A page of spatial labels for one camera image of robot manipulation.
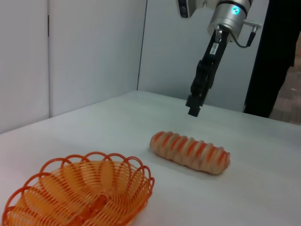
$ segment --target white wall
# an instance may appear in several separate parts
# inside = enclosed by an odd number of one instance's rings
[[[268,0],[255,0],[248,19],[264,22]],[[207,27],[213,11],[198,9],[190,20],[178,15],[175,0],[148,0],[139,90],[186,99],[198,61],[210,41]],[[239,41],[246,44],[251,31],[244,27]],[[229,43],[206,104],[242,111],[260,42],[241,49]]]
[[[0,0],[0,133],[49,116],[47,0]]]
[[[50,0],[51,114],[136,90],[146,0]]]

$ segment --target floor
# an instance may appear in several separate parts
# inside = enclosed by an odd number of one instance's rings
[[[287,73],[270,118],[301,125],[301,58],[295,65]]]

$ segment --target label on robot arm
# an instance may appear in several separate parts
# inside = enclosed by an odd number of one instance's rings
[[[210,54],[215,55],[215,54],[216,54],[216,51],[217,51],[217,49],[218,49],[218,46],[219,46],[218,43],[216,43],[216,42],[213,43],[213,46],[212,46],[211,51],[210,51]]]

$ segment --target orange wire basket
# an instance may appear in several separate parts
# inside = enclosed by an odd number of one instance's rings
[[[89,160],[91,155],[102,160]],[[60,168],[44,172],[57,161]],[[9,198],[2,226],[127,226],[147,205],[154,183],[150,169],[136,157],[93,152],[52,159]],[[10,206],[19,194],[16,205]]]

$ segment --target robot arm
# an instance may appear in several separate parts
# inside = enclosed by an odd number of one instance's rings
[[[196,77],[186,103],[190,108],[189,114],[197,117],[200,106],[203,106],[207,93],[213,85],[215,73],[228,42],[235,41],[241,48],[251,46],[261,24],[246,21],[253,0],[177,0],[177,2],[179,13],[183,18],[190,18],[196,9],[204,6],[215,9],[208,27],[212,37],[203,59],[198,63]],[[253,27],[245,46],[238,42],[244,24]]]

